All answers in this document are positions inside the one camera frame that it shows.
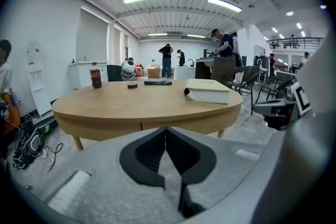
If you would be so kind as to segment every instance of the dark desk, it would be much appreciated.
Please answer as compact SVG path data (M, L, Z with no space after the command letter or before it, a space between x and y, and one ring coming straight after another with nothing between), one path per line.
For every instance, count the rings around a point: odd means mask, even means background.
M236 68L236 60L222 57L206 57L196 60L196 79L213 79L220 83Z

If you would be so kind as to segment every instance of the white robot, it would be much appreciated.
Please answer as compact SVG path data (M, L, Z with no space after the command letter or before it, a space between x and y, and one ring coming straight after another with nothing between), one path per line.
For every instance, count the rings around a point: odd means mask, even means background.
M135 80L135 64L133 58L128 58L121 64L121 79L123 81Z

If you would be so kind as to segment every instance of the wooden table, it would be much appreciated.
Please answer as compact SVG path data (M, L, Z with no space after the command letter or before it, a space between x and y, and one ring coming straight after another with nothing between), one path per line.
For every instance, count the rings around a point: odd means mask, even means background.
M78 150L81 138L102 141L155 127L174 126L202 134L234 124L242 97L229 94L229 104L189 101L184 98L187 80L171 86L145 86L128 89L128 82L105 82L100 89L88 86L53 103L59 126L73 136Z

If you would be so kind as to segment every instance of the white book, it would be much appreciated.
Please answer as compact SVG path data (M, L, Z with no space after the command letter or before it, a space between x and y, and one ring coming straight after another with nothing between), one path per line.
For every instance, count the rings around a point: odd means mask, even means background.
M229 103L230 89L212 79L189 79L184 90L188 100L207 103Z

